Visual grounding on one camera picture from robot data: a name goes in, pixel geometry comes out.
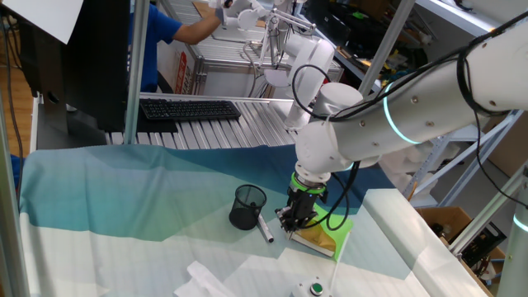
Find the monitor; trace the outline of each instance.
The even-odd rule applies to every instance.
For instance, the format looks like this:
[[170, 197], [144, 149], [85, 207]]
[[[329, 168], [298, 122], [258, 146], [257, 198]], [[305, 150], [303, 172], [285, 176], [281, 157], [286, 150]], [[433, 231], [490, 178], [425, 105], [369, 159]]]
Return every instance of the monitor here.
[[[44, 98], [39, 121], [70, 139], [85, 138], [66, 147], [101, 144], [102, 130], [121, 132], [128, 94], [130, 0], [84, 0], [67, 45], [17, 19], [22, 70], [33, 94]], [[78, 111], [66, 112], [66, 104]], [[87, 133], [94, 122], [99, 131]]]

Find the black keyboard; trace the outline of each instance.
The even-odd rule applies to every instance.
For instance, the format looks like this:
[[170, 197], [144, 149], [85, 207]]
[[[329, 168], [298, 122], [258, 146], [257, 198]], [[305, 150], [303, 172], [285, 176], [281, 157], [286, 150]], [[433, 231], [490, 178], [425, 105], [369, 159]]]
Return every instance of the black keyboard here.
[[139, 104], [149, 120], [221, 120], [240, 117], [240, 111], [231, 101], [141, 99]]

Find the marker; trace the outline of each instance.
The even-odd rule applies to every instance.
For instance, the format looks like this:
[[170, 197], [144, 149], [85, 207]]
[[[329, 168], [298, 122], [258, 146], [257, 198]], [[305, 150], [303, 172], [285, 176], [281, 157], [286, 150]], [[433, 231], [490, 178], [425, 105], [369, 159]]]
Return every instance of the marker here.
[[270, 229], [267, 227], [266, 221], [262, 218], [262, 214], [258, 215], [258, 227], [262, 231], [262, 235], [269, 243], [273, 243], [273, 235], [271, 235]]

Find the button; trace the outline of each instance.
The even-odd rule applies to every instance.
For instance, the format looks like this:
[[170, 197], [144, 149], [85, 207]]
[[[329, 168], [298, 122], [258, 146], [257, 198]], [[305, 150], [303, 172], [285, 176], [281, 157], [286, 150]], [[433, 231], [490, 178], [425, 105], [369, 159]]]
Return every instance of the button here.
[[313, 296], [320, 296], [323, 294], [323, 286], [319, 283], [313, 283], [310, 287], [310, 292]]

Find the black mesh pen holder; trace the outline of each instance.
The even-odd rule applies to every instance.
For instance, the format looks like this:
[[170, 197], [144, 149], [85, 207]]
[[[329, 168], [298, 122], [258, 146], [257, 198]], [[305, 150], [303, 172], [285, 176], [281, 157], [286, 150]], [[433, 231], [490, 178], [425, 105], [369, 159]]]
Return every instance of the black mesh pen holder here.
[[258, 215], [266, 204], [266, 194], [257, 186], [242, 185], [234, 192], [234, 203], [229, 213], [229, 221], [241, 230], [251, 230], [257, 226]]

